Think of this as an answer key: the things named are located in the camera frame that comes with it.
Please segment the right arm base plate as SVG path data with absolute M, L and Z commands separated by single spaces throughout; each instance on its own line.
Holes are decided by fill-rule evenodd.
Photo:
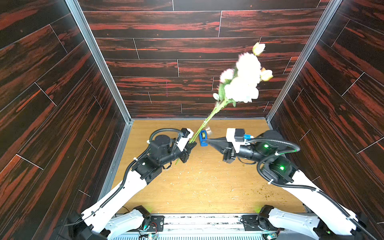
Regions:
M 259 215 L 242 215 L 240 222 L 246 232 L 250 231 L 269 231 L 270 224 L 266 217 L 259 217 Z

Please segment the artificial flower bouquet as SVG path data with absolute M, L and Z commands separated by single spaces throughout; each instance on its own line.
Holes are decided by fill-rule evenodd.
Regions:
M 265 48 L 265 44 L 257 42 L 252 53 L 240 54 L 236 66 L 221 73 L 218 92 L 213 94 L 215 107 L 188 143 L 195 142 L 199 132 L 228 104 L 235 107 L 236 103 L 251 103 L 259 97 L 257 85 L 273 78 L 273 71 L 263 68 L 258 60 Z

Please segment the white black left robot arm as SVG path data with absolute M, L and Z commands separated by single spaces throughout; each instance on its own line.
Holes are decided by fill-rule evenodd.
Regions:
M 191 129 L 173 129 L 174 139 L 164 135 L 166 129 L 154 131 L 146 150 L 129 164 L 123 180 L 98 202 L 81 214 L 72 213 L 65 225 L 71 240 L 112 240 L 128 231 L 144 231 L 149 228 L 151 214 L 143 206 L 133 208 L 127 214 L 115 214 L 135 194 L 152 182 L 165 165 L 175 160 L 186 162 L 196 143 L 190 139 Z

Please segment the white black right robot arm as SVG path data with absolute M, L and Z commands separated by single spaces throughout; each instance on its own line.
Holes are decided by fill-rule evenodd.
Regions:
M 253 137 L 243 129 L 229 128 L 227 135 L 207 139 L 206 143 L 223 155 L 226 163 L 239 159 L 246 165 L 256 165 L 257 172 L 270 185 L 280 187 L 299 199 L 310 212 L 306 215 L 288 213 L 265 205 L 255 220 L 241 219 L 245 228 L 258 226 L 267 231 L 265 240 L 276 239 L 282 230 L 290 230 L 314 240 L 362 240 L 372 237 L 366 220 L 337 203 L 317 187 L 286 154 L 301 149 L 284 140 L 277 131 L 269 130 Z

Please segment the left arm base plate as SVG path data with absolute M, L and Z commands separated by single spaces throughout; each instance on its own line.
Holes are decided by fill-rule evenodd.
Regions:
M 142 225 L 138 228 L 139 232 L 162 232 L 165 225 L 165 216 L 151 215 L 144 219 Z

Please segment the clear tape strip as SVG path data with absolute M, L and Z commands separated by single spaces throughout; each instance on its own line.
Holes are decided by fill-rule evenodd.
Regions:
M 205 131 L 207 132 L 208 137 L 211 137 L 213 135 L 213 132 L 210 127 L 205 128 Z

